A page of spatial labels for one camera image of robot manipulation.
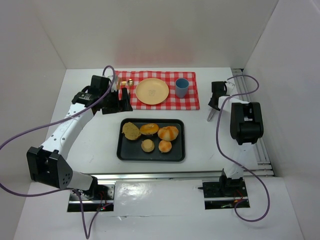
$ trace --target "red and white gingham cloth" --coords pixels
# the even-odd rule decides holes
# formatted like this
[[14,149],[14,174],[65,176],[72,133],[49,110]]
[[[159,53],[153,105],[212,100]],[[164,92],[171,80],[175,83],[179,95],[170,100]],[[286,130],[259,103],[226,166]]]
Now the red and white gingham cloth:
[[[134,85],[130,87],[130,103],[133,109],[138,110],[199,110],[199,97],[195,72],[186,71],[115,71],[119,78],[126,81],[132,79]],[[165,101],[148,105],[141,102],[136,95],[137,85],[144,79],[156,78],[163,80],[169,87],[169,95]],[[184,98],[178,98],[175,94],[175,82],[179,78],[185,78],[189,81],[188,93]]]

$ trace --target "baked good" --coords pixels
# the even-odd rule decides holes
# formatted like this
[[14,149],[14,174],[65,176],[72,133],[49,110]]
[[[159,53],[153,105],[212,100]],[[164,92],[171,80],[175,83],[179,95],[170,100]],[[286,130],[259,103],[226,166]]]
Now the baked good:
[[127,122],[122,127],[122,133],[129,140],[137,140],[140,136],[140,130],[132,122]]
[[160,150],[160,152],[167,153],[167,152],[169,152],[171,150],[171,148],[172,148],[171,142],[164,141],[164,140],[161,140],[159,142],[159,150]]
[[158,131],[159,138],[167,142],[175,140],[178,134],[179,130],[175,126],[165,126]]
[[150,153],[155,149],[155,143],[153,141],[151,141],[150,139],[146,139],[146,140],[142,141],[141,148],[146,153]]
[[159,130],[159,126],[155,123],[148,123],[140,127],[140,132],[143,135],[156,134]]

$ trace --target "white wall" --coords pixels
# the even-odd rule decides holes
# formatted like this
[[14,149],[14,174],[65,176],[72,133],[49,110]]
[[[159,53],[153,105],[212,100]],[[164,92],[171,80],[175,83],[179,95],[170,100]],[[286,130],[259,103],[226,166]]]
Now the white wall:
[[[66,68],[26,0],[0,2],[0,142],[50,122]],[[27,193],[26,152],[46,129],[22,137],[0,152],[0,181]],[[13,239],[25,199],[0,189],[1,239]]]
[[278,0],[32,0],[68,69],[233,67]]
[[319,3],[279,0],[245,67],[261,83],[253,99],[261,103],[268,154],[306,240],[320,236]]

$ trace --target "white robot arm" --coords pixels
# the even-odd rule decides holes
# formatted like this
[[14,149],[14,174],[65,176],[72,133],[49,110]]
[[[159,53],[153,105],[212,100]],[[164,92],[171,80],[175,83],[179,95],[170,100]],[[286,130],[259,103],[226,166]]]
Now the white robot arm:
[[119,100],[118,91],[111,91],[93,108],[73,117],[104,95],[110,83],[109,78],[92,76],[91,85],[86,86],[74,96],[65,116],[70,119],[61,123],[40,147],[30,147],[26,156],[33,181],[58,189],[81,190],[88,198],[103,191],[104,186],[98,185],[97,178],[73,171],[67,163],[67,158],[78,135],[97,111],[101,110],[102,114],[111,114],[133,110],[127,89],[123,88],[121,100]]
[[[211,91],[212,98],[208,105],[214,110],[220,111],[223,102],[229,97],[226,83],[223,81],[212,82]],[[234,152],[230,157],[241,166],[245,166],[247,153],[264,134],[260,104],[232,97],[226,100],[222,114],[225,118],[230,119],[226,122],[230,122],[230,135],[234,139],[234,144],[230,146]],[[223,168],[219,182],[220,190],[225,196],[233,194],[244,184],[244,169],[241,166],[228,161]]]

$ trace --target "white table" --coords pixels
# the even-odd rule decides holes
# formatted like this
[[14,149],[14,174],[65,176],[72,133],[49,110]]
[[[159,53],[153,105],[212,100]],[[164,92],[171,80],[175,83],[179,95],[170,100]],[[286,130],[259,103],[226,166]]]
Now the white table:
[[[220,171],[223,168],[225,160],[218,153],[215,142],[217,116],[212,122],[206,122],[210,112],[210,107],[207,104],[211,97],[211,82],[222,81],[232,76],[230,68],[161,68],[156,70],[196,72],[200,110],[134,110],[133,112],[110,115],[98,113],[83,129],[69,153],[67,161],[74,170],[85,173],[134,173]],[[101,72],[101,69],[67,70],[52,121],[63,118],[69,109],[69,103],[73,96],[90,83],[92,75],[100,75]],[[117,159],[119,127],[124,118],[181,119],[185,124],[185,160],[181,163],[133,163]],[[53,131],[54,128],[50,128],[48,135]],[[228,143],[231,140],[228,132],[227,130],[221,131],[221,141],[226,146],[227,154],[231,152],[230,149],[228,152]],[[257,162],[253,152],[250,158],[253,162]],[[266,194],[262,185],[255,178],[245,178],[245,181],[250,208],[239,209],[239,213],[243,217],[255,219],[260,217],[266,209]],[[164,205],[163,201],[158,199],[162,203],[161,207],[151,210],[158,210],[159,213],[165,214],[151,214],[141,217],[140,214],[145,213],[146,209],[143,204],[137,203],[133,214],[121,215],[121,204],[118,204],[116,196],[115,211],[98,214],[92,227],[90,239],[303,240],[284,180],[279,177],[263,177],[263,181],[269,189],[271,208],[269,215],[260,222],[241,221],[233,209],[205,210],[204,203],[199,198],[194,200],[192,204],[188,201],[181,201],[180,209],[185,207],[192,210],[180,214],[174,213],[174,211],[169,213],[165,210],[162,211],[163,208],[174,207],[174,204],[169,201]],[[173,183],[172,180],[167,180],[164,183],[168,184],[168,189],[170,189],[165,192],[168,198],[179,191],[179,189],[175,189]],[[197,187],[192,186],[192,189],[195,194],[200,194]],[[43,193],[50,190],[52,188],[47,185],[33,182],[28,193]],[[85,239],[81,214],[67,212],[69,194],[69,191],[61,191],[53,195],[27,198],[14,240]],[[85,213],[87,225],[89,225],[92,216],[92,212]]]
[[[146,68],[126,68],[127,71],[142,71]],[[216,146],[217,114],[211,122],[207,117],[211,108],[208,102],[212,96],[211,82],[225,81],[232,76],[231,69],[225,68],[150,68],[153,71],[188,71],[196,73],[200,110],[133,110],[102,115],[98,112],[85,126],[73,144],[67,162],[73,170],[83,173],[154,173],[221,171],[227,161]],[[101,76],[102,69],[68,69],[53,112],[52,120],[62,119],[71,104],[73,96],[91,82],[92,75]],[[185,126],[186,156],[182,162],[123,162],[116,156],[120,123],[125,118],[166,118],[180,119]],[[48,130],[47,137],[56,127]],[[220,130],[223,151],[232,156],[228,147],[233,141],[228,129]],[[256,153],[248,154],[251,169],[257,169]]]

